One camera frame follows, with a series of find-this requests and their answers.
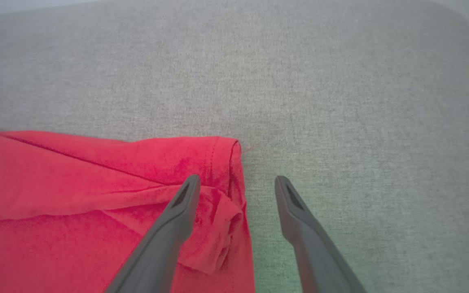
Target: fabric fold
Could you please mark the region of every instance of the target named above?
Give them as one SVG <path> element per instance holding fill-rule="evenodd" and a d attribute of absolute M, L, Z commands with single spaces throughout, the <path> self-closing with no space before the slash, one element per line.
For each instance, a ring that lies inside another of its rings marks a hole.
<path fill-rule="evenodd" d="M 0 132 L 0 292 L 103 291 L 190 174 L 201 195 L 172 291 L 254 291 L 240 153 L 220 137 Z"/>

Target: red towel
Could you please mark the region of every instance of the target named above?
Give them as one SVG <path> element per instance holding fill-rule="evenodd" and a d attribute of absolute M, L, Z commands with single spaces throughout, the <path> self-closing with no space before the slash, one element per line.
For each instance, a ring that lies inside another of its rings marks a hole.
<path fill-rule="evenodd" d="M 0 293 L 106 289 L 180 185 L 202 187 L 172 292 L 254 292 L 240 144 L 0 132 Z"/>

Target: folded red cloth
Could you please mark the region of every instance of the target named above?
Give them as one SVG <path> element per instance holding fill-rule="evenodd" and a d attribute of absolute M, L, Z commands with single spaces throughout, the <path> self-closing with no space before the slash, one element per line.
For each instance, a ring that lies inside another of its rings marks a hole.
<path fill-rule="evenodd" d="M 254 292 L 240 144 L 0 132 L 0 292 L 102 292 L 180 185 L 202 187 L 172 292 Z"/>

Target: gray tabletop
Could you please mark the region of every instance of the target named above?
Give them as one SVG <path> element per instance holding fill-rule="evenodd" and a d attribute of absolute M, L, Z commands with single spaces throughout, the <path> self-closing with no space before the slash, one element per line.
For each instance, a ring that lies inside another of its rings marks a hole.
<path fill-rule="evenodd" d="M 469 292 L 469 24 L 432 2 L 109 0 L 0 15 L 0 129 L 240 139 L 257 292 L 287 176 L 369 292 Z"/>

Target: red cloth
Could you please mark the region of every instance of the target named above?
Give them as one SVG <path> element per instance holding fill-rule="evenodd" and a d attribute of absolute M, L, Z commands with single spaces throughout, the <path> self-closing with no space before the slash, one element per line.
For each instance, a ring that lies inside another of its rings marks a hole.
<path fill-rule="evenodd" d="M 0 292 L 102 292 L 180 185 L 202 187 L 172 292 L 254 292 L 240 145 L 0 132 Z"/>

